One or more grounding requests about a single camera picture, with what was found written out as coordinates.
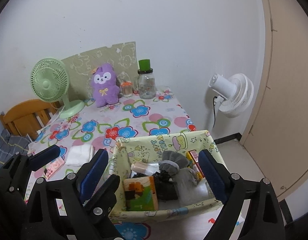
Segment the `small jar orange lid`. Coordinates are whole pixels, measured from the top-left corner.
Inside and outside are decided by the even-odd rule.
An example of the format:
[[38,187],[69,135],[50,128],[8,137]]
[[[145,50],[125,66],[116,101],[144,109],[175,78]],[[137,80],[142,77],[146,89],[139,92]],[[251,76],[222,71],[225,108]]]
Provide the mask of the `small jar orange lid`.
[[133,95],[133,83],[130,81],[123,81],[120,84],[121,92],[124,97],[130,97]]

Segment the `floral tablecloth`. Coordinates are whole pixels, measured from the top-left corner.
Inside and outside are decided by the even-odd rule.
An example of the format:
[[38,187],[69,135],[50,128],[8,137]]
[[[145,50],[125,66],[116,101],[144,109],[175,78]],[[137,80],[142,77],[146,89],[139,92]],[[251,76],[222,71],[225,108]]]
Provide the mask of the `floral tablecloth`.
[[[105,149],[109,159],[120,138],[147,137],[160,134],[199,131],[174,94],[167,88],[160,89],[153,99],[145,100],[134,95],[121,98],[116,105],[98,108],[94,100],[87,100],[85,107],[71,118],[53,116],[38,138],[29,144],[30,153],[58,145],[61,157],[67,158],[72,146],[91,144],[95,150]],[[159,210],[185,206],[163,204]],[[113,222],[126,239],[203,239],[221,211],[165,220]]]

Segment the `green cartoon backboard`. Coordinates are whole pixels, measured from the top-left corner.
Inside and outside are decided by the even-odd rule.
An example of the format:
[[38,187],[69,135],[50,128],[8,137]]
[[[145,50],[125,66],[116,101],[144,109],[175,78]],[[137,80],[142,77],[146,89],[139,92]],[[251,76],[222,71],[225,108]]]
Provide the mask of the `green cartoon backboard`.
[[126,42],[110,47],[95,48],[62,60],[70,77],[69,100],[86,100],[93,96],[90,85],[92,72],[109,63],[117,75],[117,84],[134,81],[138,75],[136,43]]

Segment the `pink small box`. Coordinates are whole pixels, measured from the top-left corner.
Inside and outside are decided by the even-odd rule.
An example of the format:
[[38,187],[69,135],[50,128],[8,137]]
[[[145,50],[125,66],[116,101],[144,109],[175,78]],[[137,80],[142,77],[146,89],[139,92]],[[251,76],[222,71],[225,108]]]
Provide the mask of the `pink small box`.
[[49,180],[56,172],[64,165],[65,161],[58,157],[46,165],[43,175],[46,180]]

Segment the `beige door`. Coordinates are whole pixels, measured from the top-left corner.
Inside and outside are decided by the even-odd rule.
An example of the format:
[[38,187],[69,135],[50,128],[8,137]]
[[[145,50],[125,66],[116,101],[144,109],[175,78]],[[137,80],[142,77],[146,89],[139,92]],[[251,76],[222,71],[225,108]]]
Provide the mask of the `beige door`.
[[308,16],[297,0],[262,0],[265,52],[241,144],[279,200],[308,179]]

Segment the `black plastic bag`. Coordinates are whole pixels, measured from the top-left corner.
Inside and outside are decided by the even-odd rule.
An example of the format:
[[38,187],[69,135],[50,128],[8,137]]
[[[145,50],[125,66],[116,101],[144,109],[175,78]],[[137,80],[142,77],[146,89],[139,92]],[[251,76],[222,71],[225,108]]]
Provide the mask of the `black plastic bag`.
[[178,199],[174,182],[168,172],[156,172],[153,175],[153,179],[155,182],[155,189],[158,200],[169,201]]

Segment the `blue plaid fabric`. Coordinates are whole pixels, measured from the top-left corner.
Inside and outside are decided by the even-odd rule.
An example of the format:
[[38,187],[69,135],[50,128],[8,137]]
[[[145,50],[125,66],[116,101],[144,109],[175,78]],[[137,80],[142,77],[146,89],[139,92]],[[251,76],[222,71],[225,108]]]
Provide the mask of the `blue plaid fabric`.
[[16,135],[11,135],[4,129],[0,135],[0,168],[17,152],[21,155],[27,155],[31,139]]

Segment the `yellow cartoon storage box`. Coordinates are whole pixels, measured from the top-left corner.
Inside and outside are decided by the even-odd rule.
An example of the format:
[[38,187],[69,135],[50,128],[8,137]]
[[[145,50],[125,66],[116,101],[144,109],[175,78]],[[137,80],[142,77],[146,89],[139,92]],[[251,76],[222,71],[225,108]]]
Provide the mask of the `yellow cartoon storage box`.
[[195,202],[177,209],[158,211],[127,211],[125,193],[122,181],[129,177],[130,165],[136,161],[155,163],[162,160],[163,152],[171,150],[185,155],[190,150],[200,152],[208,150],[214,159],[225,164],[219,149],[209,131],[181,132],[175,134],[160,134],[147,137],[120,138],[117,140],[113,154],[109,159],[103,178],[107,179],[115,174],[120,177],[120,184],[115,192],[116,204],[112,208],[109,218],[113,222],[161,222],[183,217],[200,215],[222,207],[216,198]]

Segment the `green desk fan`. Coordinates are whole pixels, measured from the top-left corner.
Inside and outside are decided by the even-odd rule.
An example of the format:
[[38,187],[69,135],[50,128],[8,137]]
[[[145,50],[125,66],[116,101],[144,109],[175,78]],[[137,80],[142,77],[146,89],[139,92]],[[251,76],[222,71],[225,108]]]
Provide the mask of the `green desk fan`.
[[70,118],[85,107],[82,100],[69,100],[70,77],[61,60],[49,57],[38,61],[31,71],[30,84],[40,100],[48,103],[63,102],[59,113],[61,119]]

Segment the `wooden chair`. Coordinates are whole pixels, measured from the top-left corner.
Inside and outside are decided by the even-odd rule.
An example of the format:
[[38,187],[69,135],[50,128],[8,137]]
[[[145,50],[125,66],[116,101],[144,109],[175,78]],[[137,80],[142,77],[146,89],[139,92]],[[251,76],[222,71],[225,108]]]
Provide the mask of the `wooden chair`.
[[47,103],[39,99],[21,102],[6,114],[0,114],[0,121],[11,135],[31,139],[38,138],[38,130],[44,128],[60,107],[59,102]]

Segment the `glass jar green lid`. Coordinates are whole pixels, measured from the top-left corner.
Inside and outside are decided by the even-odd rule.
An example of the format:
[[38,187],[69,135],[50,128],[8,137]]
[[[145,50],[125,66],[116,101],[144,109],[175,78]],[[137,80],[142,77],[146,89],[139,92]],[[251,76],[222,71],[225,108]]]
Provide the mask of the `glass jar green lid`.
[[150,59],[139,60],[136,87],[142,99],[153,99],[156,96],[155,77],[151,68]]

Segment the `red yellow carton box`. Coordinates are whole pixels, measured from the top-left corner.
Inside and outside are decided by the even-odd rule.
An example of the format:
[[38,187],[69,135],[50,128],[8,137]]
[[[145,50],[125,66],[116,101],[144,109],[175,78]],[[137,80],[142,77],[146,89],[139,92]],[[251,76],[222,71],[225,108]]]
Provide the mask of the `red yellow carton box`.
[[186,152],[186,158],[189,161],[189,165],[188,167],[191,168],[196,175],[196,178],[198,180],[201,180],[204,178],[204,174],[200,168],[200,165],[198,163],[198,153],[196,152],[196,150],[190,150],[188,152]]

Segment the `purple plush toy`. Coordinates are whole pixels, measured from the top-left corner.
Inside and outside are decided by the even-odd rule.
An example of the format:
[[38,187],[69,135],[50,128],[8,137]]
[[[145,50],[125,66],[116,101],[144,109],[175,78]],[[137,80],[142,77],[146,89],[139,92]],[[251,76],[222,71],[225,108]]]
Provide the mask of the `purple plush toy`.
[[120,88],[116,84],[116,74],[110,63],[104,63],[96,68],[90,85],[97,107],[115,105],[119,102]]

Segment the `small beige bottle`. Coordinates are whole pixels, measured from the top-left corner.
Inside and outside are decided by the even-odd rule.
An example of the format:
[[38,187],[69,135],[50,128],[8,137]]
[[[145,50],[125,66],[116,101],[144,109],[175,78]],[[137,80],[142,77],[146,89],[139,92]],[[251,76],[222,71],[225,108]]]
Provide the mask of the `small beige bottle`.
[[142,163],[140,161],[136,161],[135,163],[133,163],[130,168],[136,173],[145,174],[147,176],[151,176],[156,172],[159,172],[158,165],[150,165],[147,163]]

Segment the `white standing fan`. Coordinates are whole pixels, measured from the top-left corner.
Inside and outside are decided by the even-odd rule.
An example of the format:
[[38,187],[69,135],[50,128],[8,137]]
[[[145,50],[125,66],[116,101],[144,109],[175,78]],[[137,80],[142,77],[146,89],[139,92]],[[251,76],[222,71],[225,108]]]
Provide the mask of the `white standing fan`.
[[209,89],[216,95],[212,99],[211,114],[207,119],[207,130],[212,131],[219,112],[228,118],[236,118],[244,112],[254,96],[252,81],[242,73],[225,78],[214,74],[209,81]]

